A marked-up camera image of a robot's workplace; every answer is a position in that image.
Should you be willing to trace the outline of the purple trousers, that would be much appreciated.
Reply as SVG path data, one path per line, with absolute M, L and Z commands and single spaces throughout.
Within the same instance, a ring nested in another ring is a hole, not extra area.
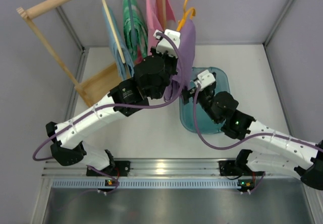
M 177 74 L 171 79 L 170 85 L 165 89 L 164 101 L 170 101 L 177 94 L 180 85 L 189 88 L 192 75 L 192 67 L 195 58 L 196 29 L 191 19 L 187 20 L 180 30 L 179 52 L 183 61 L 177 63 Z

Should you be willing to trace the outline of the orange plastic hanger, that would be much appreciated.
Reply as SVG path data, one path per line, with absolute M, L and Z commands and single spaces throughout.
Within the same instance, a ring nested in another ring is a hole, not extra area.
M 196 9 L 195 7 L 187 8 L 189 0 L 185 0 L 183 4 L 183 16 L 178 21 L 177 31 L 179 32 L 186 23 L 187 19 L 193 19 L 196 16 Z

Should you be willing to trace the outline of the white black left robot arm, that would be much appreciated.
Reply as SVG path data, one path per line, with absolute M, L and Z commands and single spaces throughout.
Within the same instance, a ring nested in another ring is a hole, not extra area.
M 149 106 L 149 99 L 160 99 L 173 75 L 177 74 L 178 57 L 173 49 L 157 46 L 151 55 L 134 67 L 133 77 L 111 89 L 92 107 L 76 117 L 46 125 L 52 157 L 62 166 L 77 163 L 109 173 L 115 163 L 108 150 L 97 149 L 85 138 L 108 124 L 129 117 Z

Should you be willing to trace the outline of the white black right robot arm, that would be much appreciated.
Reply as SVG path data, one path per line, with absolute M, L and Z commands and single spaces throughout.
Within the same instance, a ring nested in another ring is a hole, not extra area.
M 216 147 L 206 140 L 203 143 L 216 150 L 225 150 L 249 142 L 235 160 L 235 166 L 248 172 L 269 172 L 294 177 L 305 185 L 322 190 L 322 143 L 300 140 L 276 131 L 254 117 L 237 109 L 238 101 L 226 91 L 214 92 L 215 84 L 202 89 L 196 85 L 184 90 L 184 103 L 193 98 L 200 104 L 221 131 L 238 142 L 227 147 Z

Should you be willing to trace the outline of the pink trousers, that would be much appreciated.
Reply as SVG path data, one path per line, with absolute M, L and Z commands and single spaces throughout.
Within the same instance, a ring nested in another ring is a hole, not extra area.
M 146 20 L 148 28 L 147 55 L 151 55 L 151 47 L 155 47 L 158 42 L 153 34 L 155 30 L 163 30 L 157 17 L 156 0 L 146 0 Z

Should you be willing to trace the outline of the green patterned trousers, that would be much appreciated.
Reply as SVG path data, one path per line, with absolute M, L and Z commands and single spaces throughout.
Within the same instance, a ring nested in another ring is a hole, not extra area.
M 126 47 L 133 61 L 148 52 L 148 29 L 136 0 L 123 0 L 123 29 Z

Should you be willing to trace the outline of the light wooden hanger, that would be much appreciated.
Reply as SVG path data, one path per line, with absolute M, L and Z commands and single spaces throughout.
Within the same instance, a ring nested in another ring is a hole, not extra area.
M 107 20 L 107 27 L 110 29 L 109 30 L 110 36 L 111 36 L 110 48 L 113 49 L 114 46 L 116 46 L 117 54 L 119 55 L 119 57 L 121 59 L 121 62 L 123 64 L 125 64 L 126 60 L 125 60 L 125 56 L 124 56 L 124 53 L 123 53 L 123 49 L 121 48 L 121 43 L 120 43 L 120 40 L 118 38 L 117 31 L 116 31 L 114 22 L 112 20 L 108 5 L 106 3 L 106 0 L 101 0 L 101 3 L 102 3 L 103 10 L 104 10 L 104 13 L 105 13 L 105 17 L 106 17 L 106 20 Z

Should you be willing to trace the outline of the teal plastic bin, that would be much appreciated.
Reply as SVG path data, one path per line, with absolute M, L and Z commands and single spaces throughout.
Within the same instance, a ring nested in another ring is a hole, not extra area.
M 223 70 L 216 67 L 208 67 L 208 68 L 193 67 L 190 86 L 188 89 L 195 87 L 193 80 L 196 78 L 198 73 L 204 70 L 209 70 L 211 73 L 216 73 L 217 84 L 216 84 L 215 93 L 214 93 L 215 95 L 222 91 L 226 91 L 230 93 L 229 81 L 226 73 Z M 197 133 L 194 125 L 194 119 L 193 119 L 193 98 L 190 98 L 187 104 L 183 104 L 182 99 L 180 99 L 179 112 L 180 112 L 180 121 L 184 126 L 184 128 L 192 133 Z M 213 123 L 211 118 L 202 109 L 199 103 L 197 103 L 197 106 L 196 106 L 196 118 L 197 118 L 197 123 L 201 134 L 217 134 L 221 132 L 220 129 L 223 124 Z

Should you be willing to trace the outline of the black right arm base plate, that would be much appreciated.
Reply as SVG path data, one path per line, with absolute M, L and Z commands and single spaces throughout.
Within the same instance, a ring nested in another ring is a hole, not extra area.
M 263 171 L 252 171 L 247 166 L 247 161 L 222 160 L 219 161 L 220 175 L 223 177 L 251 177 L 255 174 L 256 177 L 261 177 Z

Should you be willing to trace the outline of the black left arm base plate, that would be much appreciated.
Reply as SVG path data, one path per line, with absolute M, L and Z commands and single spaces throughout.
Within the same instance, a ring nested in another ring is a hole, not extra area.
M 128 173 L 130 172 L 131 162 L 127 160 L 115 160 L 114 165 L 111 164 L 110 166 L 100 170 L 105 174 L 108 174 L 113 177 L 127 177 Z M 86 176 L 88 177 L 98 177 L 103 176 L 102 174 L 87 168 Z

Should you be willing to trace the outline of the aluminium mounting rail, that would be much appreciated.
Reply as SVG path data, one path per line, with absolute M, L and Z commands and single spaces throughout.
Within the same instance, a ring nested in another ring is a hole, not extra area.
M 207 159 L 149 159 L 119 158 L 131 162 L 128 177 L 162 178 L 162 177 L 219 177 L 219 161 L 225 158 Z M 43 178 L 85 177 L 87 167 L 81 163 L 61 166 L 53 160 L 45 162 L 41 176 Z

